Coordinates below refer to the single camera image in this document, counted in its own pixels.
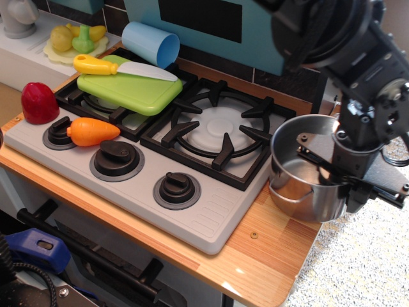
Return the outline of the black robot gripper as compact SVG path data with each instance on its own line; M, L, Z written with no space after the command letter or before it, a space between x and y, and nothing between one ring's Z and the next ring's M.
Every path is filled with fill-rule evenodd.
M317 165L320 185L346 184L347 213L357 213L368 200L379 198L397 208L408 197L408 181L385 162L382 146L355 150L343 129L329 135L302 132L297 136L298 154Z

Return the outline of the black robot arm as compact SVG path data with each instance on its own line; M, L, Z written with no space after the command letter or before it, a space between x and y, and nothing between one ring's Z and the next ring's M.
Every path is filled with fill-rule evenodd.
M408 60L381 29L383 1L261 1L285 67L319 70L341 90L337 127L300 132L297 154L324 184L344 185L349 212L369 199L402 207L408 183L383 156L393 139L408 141Z

